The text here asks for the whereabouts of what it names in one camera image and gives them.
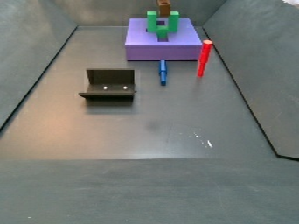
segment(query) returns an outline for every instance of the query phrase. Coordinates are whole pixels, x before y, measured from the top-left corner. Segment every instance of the purple block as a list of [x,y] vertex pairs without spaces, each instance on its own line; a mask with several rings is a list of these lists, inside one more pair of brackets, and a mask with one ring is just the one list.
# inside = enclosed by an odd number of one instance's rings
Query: purple block
[[188,18],[180,18],[179,31],[159,42],[155,33],[145,32],[145,18],[130,18],[125,35],[126,60],[197,60],[201,41]]

